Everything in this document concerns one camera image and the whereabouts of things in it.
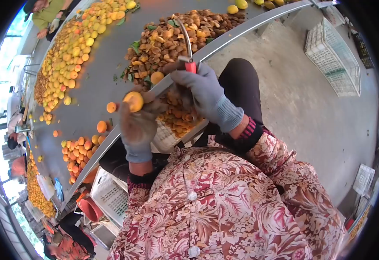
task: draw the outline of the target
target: sorting table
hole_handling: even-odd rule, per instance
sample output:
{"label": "sorting table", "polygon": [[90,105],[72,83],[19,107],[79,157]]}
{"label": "sorting table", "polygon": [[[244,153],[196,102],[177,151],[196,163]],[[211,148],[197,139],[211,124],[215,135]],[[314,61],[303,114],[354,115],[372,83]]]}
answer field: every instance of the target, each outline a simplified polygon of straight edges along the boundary
{"label": "sorting table", "polygon": [[[84,10],[93,2],[83,0],[74,10]],[[68,91],[68,95],[72,97],[71,105],[65,106],[61,101],[58,108],[52,111],[53,119],[50,125],[38,120],[32,126],[34,138],[31,140],[31,145],[38,146],[38,148],[33,148],[32,152],[35,158],[39,155],[43,157],[42,162],[37,164],[40,174],[48,175],[52,179],[57,177],[63,186],[64,201],[58,200],[56,195],[53,197],[53,202],[59,211],[65,208],[66,203],[91,169],[120,136],[119,116],[117,113],[107,112],[106,105],[109,102],[120,102],[125,93],[133,87],[132,82],[124,81],[120,75],[129,65],[129,61],[124,59],[127,49],[133,41],[140,39],[143,26],[150,22],[158,23],[161,17],[166,18],[173,13],[185,13],[190,10],[210,9],[213,13],[226,13],[229,5],[228,1],[219,0],[140,0],[138,2],[141,8],[134,13],[126,13],[123,24],[117,26],[117,20],[114,21],[107,26],[103,34],[96,38],[90,52],[90,59],[83,63],[78,74],[76,87]],[[308,0],[303,0],[265,12],[265,8],[249,2],[249,7],[243,11],[246,14],[245,23],[197,51],[193,58],[196,62],[205,60],[240,35],[312,4]],[[67,17],[67,20],[74,15],[75,11]],[[117,81],[113,80],[114,74],[118,77]],[[170,77],[166,76],[159,84],[170,85],[171,83]],[[33,117],[37,119],[43,111],[42,106],[34,106]],[[100,120],[108,121],[109,118],[113,120],[113,129],[110,133],[106,133],[107,138],[96,150],[75,184],[70,185],[68,182],[70,175],[67,162],[63,160],[61,141],[77,140],[80,136],[91,138],[98,134],[97,123]],[[54,130],[60,131],[61,134],[53,137]]]}

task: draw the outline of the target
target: red tool handle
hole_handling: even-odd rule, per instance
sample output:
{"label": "red tool handle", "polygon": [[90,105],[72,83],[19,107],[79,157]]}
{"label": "red tool handle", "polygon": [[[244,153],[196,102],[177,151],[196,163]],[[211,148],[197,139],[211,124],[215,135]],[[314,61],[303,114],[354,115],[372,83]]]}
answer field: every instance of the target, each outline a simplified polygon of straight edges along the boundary
{"label": "red tool handle", "polygon": [[197,67],[195,66],[195,62],[186,62],[185,70],[192,73],[197,73]]}

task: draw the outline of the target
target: white button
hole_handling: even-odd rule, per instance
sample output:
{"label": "white button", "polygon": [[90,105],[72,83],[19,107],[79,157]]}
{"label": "white button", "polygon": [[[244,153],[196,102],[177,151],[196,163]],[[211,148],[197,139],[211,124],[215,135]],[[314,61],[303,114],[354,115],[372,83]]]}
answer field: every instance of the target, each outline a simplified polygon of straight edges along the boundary
{"label": "white button", "polygon": [[188,193],[188,199],[189,200],[196,200],[197,199],[197,193],[195,191],[191,191]]}
{"label": "white button", "polygon": [[189,257],[197,257],[201,253],[201,250],[197,246],[192,246],[188,250]]}
{"label": "white button", "polygon": [[191,156],[190,156],[189,154],[187,154],[187,155],[182,159],[182,161],[183,161],[183,162],[187,162],[190,158],[191,158]]}

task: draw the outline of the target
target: floral blouse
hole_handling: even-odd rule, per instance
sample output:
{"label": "floral blouse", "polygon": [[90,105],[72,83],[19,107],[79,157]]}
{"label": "floral blouse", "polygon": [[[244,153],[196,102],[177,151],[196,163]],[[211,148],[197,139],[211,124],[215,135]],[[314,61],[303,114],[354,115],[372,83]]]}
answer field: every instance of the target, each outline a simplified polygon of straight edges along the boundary
{"label": "floral blouse", "polygon": [[311,164],[269,131],[244,158],[210,136],[176,148],[153,184],[129,181],[108,260],[334,259],[345,229]]}

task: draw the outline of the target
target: gray glove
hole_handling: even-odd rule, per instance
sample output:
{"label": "gray glove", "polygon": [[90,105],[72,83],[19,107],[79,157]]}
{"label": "gray glove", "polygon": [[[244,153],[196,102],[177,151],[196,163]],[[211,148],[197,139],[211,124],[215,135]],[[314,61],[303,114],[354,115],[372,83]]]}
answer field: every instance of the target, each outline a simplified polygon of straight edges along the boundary
{"label": "gray glove", "polygon": [[51,26],[49,27],[49,33],[53,33],[59,26],[59,19],[55,18],[52,20]]}
{"label": "gray glove", "polygon": [[[132,91],[141,91],[135,87]],[[152,159],[151,142],[156,134],[155,121],[159,113],[166,111],[162,104],[150,92],[142,92],[144,106],[139,112],[131,113],[129,105],[120,105],[120,132],[126,149],[126,160],[131,163],[143,163]]]}
{"label": "gray glove", "polygon": [[224,89],[214,70],[208,65],[200,62],[197,74],[183,70],[173,71],[171,79],[191,89],[197,112],[217,124],[223,133],[230,132],[240,124],[243,109],[234,106],[224,95]]}

